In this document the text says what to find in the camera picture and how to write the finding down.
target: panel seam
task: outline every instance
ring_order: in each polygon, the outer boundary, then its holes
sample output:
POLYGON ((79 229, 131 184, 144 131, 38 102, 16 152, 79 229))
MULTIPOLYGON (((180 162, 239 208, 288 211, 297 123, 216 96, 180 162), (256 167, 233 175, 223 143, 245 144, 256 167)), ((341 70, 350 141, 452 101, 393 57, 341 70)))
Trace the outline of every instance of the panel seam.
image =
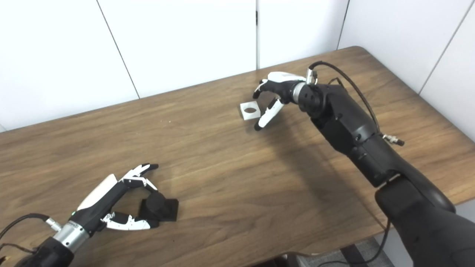
POLYGON ((111 27, 109 27, 109 23, 107 23, 107 20, 105 19, 104 12, 102 11, 101 5, 99 4, 99 0, 95 0, 97 2, 97 5, 99 6, 99 9, 101 11, 102 17, 104 18, 105 24, 107 25, 107 28, 109 29, 109 32, 112 36, 112 40, 114 40, 115 47, 117 48, 117 51, 119 52, 120 58, 122 60, 123 66, 125 67, 125 70, 127 71, 127 74, 129 75, 130 81, 132 82, 133 89, 135 90, 135 93, 137 94, 137 97, 140 99, 139 92, 137 91, 137 88, 135 87, 135 83, 133 83, 132 76, 130 75, 129 69, 127 68, 127 65, 125 64, 124 58, 122 56, 122 53, 119 50, 119 46, 117 45, 117 42, 115 41, 114 35, 112 34, 111 27))
POLYGON ((449 47, 450 43, 452 42, 452 40, 454 39, 455 35, 457 34, 458 32, 458 29, 460 28, 460 26, 462 25, 462 23, 464 22, 465 18, 467 17, 468 13, 470 12, 470 9, 472 9, 472 6, 474 4, 475 0, 472 1, 472 3, 468 6, 467 8, 467 11, 465 12, 464 16, 462 17, 462 20, 459 22, 459 24, 457 25, 457 28, 455 29, 454 33, 452 34, 452 36, 450 37, 450 40, 448 41, 447 45, 445 46, 444 50, 442 51, 442 54, 440 54, 439 58, 437 59, 434 67, 432 68, 432 70, 429 72, 429 75, 427 76, 426 80, 424 81, 424 83, 422 84, 422 87, 421 89, 419 90, 418 92, 418 95, 420 95, 422 93, 422 90, 424 90, 424 88, 426 87, 426 84, 427 84, 427 81, 430 79, 430 77, 432 76, 432 73, 434 72, 434 70, 436 69, 437 65, 439 64, 440 60, 442 59, 442 57, 444 56, 445 52, 447 51, 447 48, 449 47))
POLYGON ((342 39, 343 27, 345 26, 346 14, 348 13, 348 7, 350 6, 350 0, 346 4, 345 16, 343 17, 342 29, 340 30, 340 36, 338 37, 338 43, 336 44, 336 49, 340 46, 340 40, 342 39))
POLYGON ((256 70, 260 69, 259 0, 256 0, 256 70))

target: metal connector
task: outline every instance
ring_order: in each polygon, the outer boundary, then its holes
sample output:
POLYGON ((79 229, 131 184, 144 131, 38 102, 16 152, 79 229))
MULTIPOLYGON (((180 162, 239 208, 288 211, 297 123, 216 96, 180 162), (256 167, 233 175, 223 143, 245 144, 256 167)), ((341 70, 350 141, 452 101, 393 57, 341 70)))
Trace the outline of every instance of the metal connector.
POLYGON ((61 224, 51 218, 47 219, 46 223, 56 232, 59 232, 63 228, 61 224))
POLYGON ((311 84, 313 76, 314 76, 314 71, 311 69, 307 69, 307 77, 305 78, 305 83, 308 85, 311 84))
POLYGON ((302 87, 305 85, 304 82, 298 83, 294 87, 294 92, 292 93, 292 98, 296 104, 298 104, 298 96, 300 95, 300 91, 302 90, 302 87))
POLYGON ((397 137, 393 136, 393 135, 383 135, 383 139, 388 141, 390 144, 396 144, 396 145, 400 145, 400 146, 404 146, 404 141, 401 140, 401 139, 398 139, 397 137))

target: hole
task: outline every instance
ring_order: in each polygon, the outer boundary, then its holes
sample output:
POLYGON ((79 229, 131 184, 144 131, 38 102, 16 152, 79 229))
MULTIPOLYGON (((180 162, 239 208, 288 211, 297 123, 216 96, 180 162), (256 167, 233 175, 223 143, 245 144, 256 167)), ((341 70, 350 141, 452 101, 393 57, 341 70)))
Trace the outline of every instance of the hole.
POLYGON ((248 107, 247 109, 244 110, 244 112, 246 113, 254 113, 256 112, 257 110, 253 107, 248 107))

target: black robotic arm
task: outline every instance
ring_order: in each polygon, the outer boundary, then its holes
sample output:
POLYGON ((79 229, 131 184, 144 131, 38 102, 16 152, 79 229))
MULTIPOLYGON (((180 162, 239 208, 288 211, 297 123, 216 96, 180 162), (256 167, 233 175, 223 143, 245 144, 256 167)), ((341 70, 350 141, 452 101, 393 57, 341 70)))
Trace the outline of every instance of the black robotic arm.
MULTIPOLYGON (((376 202, 401 236, 415 267, 474 266, 475 223, 456 215, 450 200, 391 148, 389 143, 404 142, 380 133, 370 108, 373 119, 341 85, 317 83, 317 65, 342 74, 367 104, 349 77, 322 61, 309 67, 307 78, 280 81, 274 75, 263 80, 254 98, 269 91, 278 95, 272 105, 297 104, 330 145, 345 154, 374 187, 379 187, 376 202)), ((257 122, 255 129, 262 127, 257 122)))

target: black square base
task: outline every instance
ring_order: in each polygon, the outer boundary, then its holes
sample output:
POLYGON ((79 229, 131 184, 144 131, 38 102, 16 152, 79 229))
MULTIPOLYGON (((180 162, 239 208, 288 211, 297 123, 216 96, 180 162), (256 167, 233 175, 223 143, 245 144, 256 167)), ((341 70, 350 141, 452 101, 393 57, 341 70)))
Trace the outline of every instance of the black square base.
POLYGON ((152 219, 157 221, 177 221, 178 215, 178 199, 165 200, 164 210, 169 210, 168 214, 154 213, 149 210, 145 204, 147 199, 143 199, 140 203, 139 217, 143 219, 152 219))

